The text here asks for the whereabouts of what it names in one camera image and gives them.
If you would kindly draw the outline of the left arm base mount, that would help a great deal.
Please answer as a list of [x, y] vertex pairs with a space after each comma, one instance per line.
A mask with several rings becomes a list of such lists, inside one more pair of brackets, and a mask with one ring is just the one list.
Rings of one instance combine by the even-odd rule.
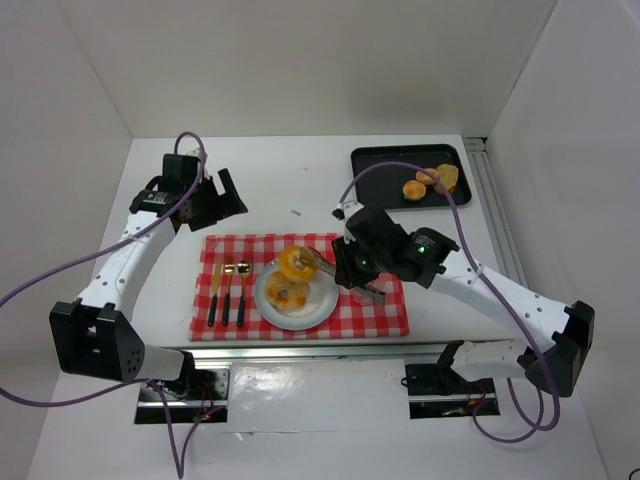
[[[174, 424], [190, 424], [201, 420], [206, 424], [226, 423], [231, 371], [216, 366], [200, 370], [188, 390], [176, 392], [163, 382], [158, 386], [165, 395]], [[149, 385], [140, 387], [136, 412], [136, 425], [165, 424], [164, 406], [160, 394]]]

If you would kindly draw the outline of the large brown bagel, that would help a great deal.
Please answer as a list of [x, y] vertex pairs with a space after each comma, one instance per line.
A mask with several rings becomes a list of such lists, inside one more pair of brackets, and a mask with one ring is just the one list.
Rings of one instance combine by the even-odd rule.
[[284, 311], [303, 308], [309, 292], [310, 287], [308, 284], [292, 282], [279, 271], [269, 275], [264, 290], [268, 302], [274, 308]]

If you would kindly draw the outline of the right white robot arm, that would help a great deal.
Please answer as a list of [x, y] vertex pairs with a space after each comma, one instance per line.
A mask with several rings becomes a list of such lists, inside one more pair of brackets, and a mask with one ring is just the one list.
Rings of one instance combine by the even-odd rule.
[[344, 233], [332, 243], [337, 284], [365, 289], [382, 274], [452, 297], [516, 334], [514, 340], [452, 341], [440, 369], [467, 381], [524, 378], [567, 398], [593, 343], [594, 309], [566, 305], [482, 265], [454, 240], [422, 227], [406, 232], [378, 208], [339, 205]]

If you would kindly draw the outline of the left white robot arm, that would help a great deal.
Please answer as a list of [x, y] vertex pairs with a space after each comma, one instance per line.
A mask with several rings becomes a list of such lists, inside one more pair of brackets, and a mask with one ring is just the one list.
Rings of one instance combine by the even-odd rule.
[[197, 231], [247, 213], [229, 170], [218, 175], [221, 190], [201, 172], [198, 158], [164, 156], [161, 174], [130, 204], [122, 247], [74, 301], [56, 303], [49, 314], [63, 372], [119, 382], [161, 381], [178, 392], [195, 383], [192, 354], [146, 344], [131, 320], [152, 268], [182, 226]]

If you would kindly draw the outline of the silver metal tongs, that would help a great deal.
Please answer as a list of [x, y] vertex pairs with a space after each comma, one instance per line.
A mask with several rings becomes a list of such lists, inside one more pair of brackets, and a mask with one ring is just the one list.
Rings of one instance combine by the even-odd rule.
[[361, 287], [367, 283], [373, 282], [378, 277], [372, 273], [362, 272], [356, 268], [352, 268], [349, 264], [339, 261], [334, 264], [325, 258], [319, 251], [314, 248], [306, 247], [314, 256], [318, 264], [318, 269], [333, 277], [335, 283], [348, 290], [354, 287]]

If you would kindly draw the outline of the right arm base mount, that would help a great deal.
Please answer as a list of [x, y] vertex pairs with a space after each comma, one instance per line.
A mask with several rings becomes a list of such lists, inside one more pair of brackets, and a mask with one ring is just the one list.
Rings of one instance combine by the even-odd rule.
[[406, 364], [400, 380], [406, 389], [411, 419], [499, 416], [500, 407], [491, 379], [468, 382], [436, 364]]

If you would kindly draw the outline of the glazed ring donut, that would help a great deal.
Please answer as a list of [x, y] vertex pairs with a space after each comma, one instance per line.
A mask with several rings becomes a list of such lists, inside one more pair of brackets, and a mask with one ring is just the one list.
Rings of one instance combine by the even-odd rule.
[[280, 254], [279, 269], [289, 281], [306, 284], [315, 277], [318, 264], [306, 247], [293, 245]]

